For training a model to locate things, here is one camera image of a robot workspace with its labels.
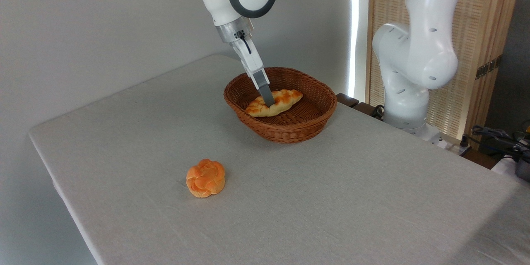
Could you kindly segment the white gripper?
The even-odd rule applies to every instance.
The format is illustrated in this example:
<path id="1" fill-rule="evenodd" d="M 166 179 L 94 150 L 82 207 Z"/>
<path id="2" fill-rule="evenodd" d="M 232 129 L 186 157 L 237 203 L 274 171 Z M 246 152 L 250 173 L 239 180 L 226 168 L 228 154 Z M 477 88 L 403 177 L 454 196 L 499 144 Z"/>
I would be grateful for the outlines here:
<path id="1" fill-rule="evenodd" d="M 231 42 L 230 46 L 240 57 L 246 74 L 252 78 L 254 86 L 263 98 L 265 105 L 270 108 L 276 102 L 270 90 L 270 82 L 265 73 L 263 61 L 254 42 L 250 37 L 244 37 L 243 40 L 238 39 Z"/>

